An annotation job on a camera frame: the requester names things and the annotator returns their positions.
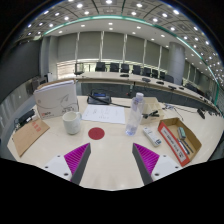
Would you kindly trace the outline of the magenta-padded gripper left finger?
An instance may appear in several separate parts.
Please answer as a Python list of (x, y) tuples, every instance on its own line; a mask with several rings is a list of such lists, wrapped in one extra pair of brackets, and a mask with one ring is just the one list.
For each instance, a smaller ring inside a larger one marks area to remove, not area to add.
[(79, 185), (90, 154), (91, 145), (87, 143), (65, 155), (56, 155), (43, 169)]

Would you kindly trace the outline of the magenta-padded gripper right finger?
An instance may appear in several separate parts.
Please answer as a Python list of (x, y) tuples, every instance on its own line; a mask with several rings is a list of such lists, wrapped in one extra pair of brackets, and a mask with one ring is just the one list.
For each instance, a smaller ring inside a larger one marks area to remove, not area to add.
[(182, 169), (182, 167), (168, 155), (158, 155), (137, 143), (133, 144), (132, 153), (145, 185)]

